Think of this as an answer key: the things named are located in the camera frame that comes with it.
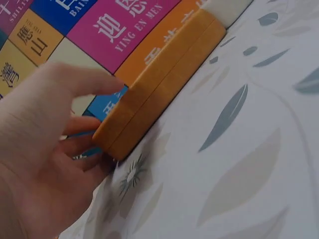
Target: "orange tile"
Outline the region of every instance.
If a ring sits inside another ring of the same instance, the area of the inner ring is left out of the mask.
[[[9,39],[37,66],[46,62],[63,36],[41,17],[28,9]]]
[[[182,0],[138,45],[115,75],[130,87],[166,43],[199,10],[202,2],[206,1]]]

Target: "hand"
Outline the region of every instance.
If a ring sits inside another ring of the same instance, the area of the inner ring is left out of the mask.
[[[0,231],[8,231],[0,236],[19,239],[11,235],[19,228],[25,238],[52,239],[86,211],[112,161],[100,154],[73,161],[93,146],[92,135],[60,137],[100,124],[71,117],[75,97],[111,94],[123,86],[103,70],[46,63],[1,100],[0,203],[10,216],[0,216]]]

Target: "blue tile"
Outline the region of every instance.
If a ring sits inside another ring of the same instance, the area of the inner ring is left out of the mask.
[[[0,29],[0,50],[1,48],[3,47],[5,41],[7,40],[8,36],[3,32],[1,31]]]
[[[128,88],[124,87],[118,93],[95,97],[88,110],[100,121],[103,121],[127,90]]]
[[[97,0],[34,0],[30,8],[61,34],[72,27]]]

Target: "chinese character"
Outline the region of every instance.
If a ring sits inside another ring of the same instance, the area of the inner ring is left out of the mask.
[[[119,99],[119,98],[121,97],[121,92],[117,92],[117,93],[115,93],[114,95],[116,96],[116,98]]]
[[[111,110],[114,108],[114,106],[115,106],[115,104],[112,103],[112,101],[110,101],[110,102],[106,105],[106,107],[104,108],[103,112],[104,112],[106,115],[108,115],[108,114],[111,112]]]
[[[149,55],[144,59],[145,64],[148,65],[150,64],[154,58],[159,54],[160,48],[154,47],[154,49],[149,53]]]
[[[5,81],[10,88],[13,87],[15,81],[19,80],[19,74],[13,70],[13,67],[9,63],[5,63],[5,66],[1,70],[2,81]]]
[[[35,49],[33,46],[31,47],[31,49],[39,56],[41,56],[43,50],[48,47],[47,44],[44,43],[44,41],[42,41],[40,38],[36,38],[38,40],[38,42],[41,44],[39,45],[37,42],[32,40],[32,43],[36,46],[37,49]]]
[[[164,42],[168,42],[169,40],[172,39],[172,37],[174,36],[174,34],[176,33],[177,28],[174,28],[173,31],[169,30],[168,32],[168,36],[164,36]]]
[[[194,10],[190,11],[190,13],[185,13],[184,14],[184,19],[181,21],[181,23],[185,23],[186,20],[194,13]]]
[[[27,26],[23,25],[22,28],[20,28],[20,31],[17,33],[17,36],[25,43],[25,45],[27,44],[27,42],[29,40],[31,40],[31,38],[33,37],[33,31],[30,31],[30,28],[28,28]]]
[[[11,15],[11,12],[9,11],[8,8],[6,8],[7,4],[9,3],[9,0],[6,2],[5,5],[0,4],[0,14],[4,11],[6,14]]]
[[[66,10],[70,10],[70,6],[75,2],[75,1],[78,1],[78,0],[71,0],[71,2],[69,4],[65,4],[67,0],[55,0],[55,2],[57,4],[59,4],[60,6],[62,6],[64,9]]]
[[[146,1],[140,0],[115,0],[115,2],[125,10],[129,11],[133,17],[135,17],[136,14],[141,14],[145,10],[145,6],[147,4]]]
[[[114,20],[108,14],[104,14],[104,16],[99,17],[99,20],[96,23],[97,24],[93,26],[99,28],[99,33],[103,33],[109,37],[111,43],[114,43],[114,39],[118,38],[126,30],[126,27],[122,27],[122,29],[120,29],[121,25],[119,22]]]
[[[206,3],[206,2],[207,2],[207,0],[200,0],[200,2],[199,2],[199,1],[196,1],[196,5],[197,5],[199,8],[201,8],[201,6],[203,6],[204,3]]]

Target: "yellow tile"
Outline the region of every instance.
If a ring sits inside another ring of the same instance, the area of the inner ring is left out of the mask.
[[[52,55],[48,59],[49,62],[63,62],[80,67],[92,67],[104,69],[100,64],[93,60],[89,55],[77,47],[67,38],[64,38]],[[72,104],[72,111],[75,115],[81,116],[95,96],[82,96],[74,99]]]
[[[0,51],[0,94],[5,96],[29,76],[36,66],[11,42],[6,41]]]
[[[63,36],[41,17],[28,9],[9,39],[37,66],[43,64]]]

